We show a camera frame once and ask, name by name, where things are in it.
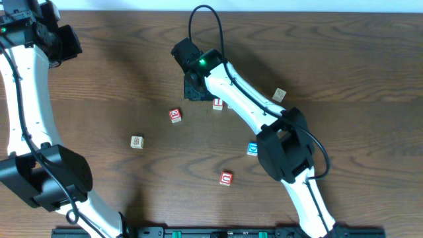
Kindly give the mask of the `red letter I block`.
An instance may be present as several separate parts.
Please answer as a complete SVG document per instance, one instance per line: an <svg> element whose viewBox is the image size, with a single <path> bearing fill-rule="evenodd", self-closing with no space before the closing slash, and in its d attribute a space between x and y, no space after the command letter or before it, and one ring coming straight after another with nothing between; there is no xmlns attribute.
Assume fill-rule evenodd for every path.
<svg viewBox="0 0 423 238"><path fill-rule="evenodd" d="M214 110L222 110L224 107L224 102L221 99L214 99L212 107Z"/></svg>

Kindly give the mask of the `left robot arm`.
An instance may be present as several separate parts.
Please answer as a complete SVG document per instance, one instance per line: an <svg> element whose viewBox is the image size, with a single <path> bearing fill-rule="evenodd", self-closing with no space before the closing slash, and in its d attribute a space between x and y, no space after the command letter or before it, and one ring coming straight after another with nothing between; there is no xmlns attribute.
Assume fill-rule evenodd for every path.
<svg viewBox="0 0 423 238"><path fill-rule="evenodd" d="M130 237L123 215L93 190L87 160L66 148L50 101L48 72L76 58L73 28L51 1L2 0L1 75L9 115L1 182L31 208L65 216L91 237Z"/></svg>

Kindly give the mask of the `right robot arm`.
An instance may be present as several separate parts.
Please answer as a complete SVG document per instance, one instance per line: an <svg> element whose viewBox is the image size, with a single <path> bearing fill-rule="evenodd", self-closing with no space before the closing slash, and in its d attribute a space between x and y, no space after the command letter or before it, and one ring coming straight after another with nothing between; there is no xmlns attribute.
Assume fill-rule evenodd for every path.
<svg viewBox="0 0 423 238"><path fill-rule="evenodd" d="M258 160L267 174L286 188L309 237L334 237L335 220L328 212L317 181L314 147L304 115L286 110L250 86L216 49L203 53L191 40L174 46L172 57L197 91L196 100L212 95L226 102L256 135Z"/></svg>

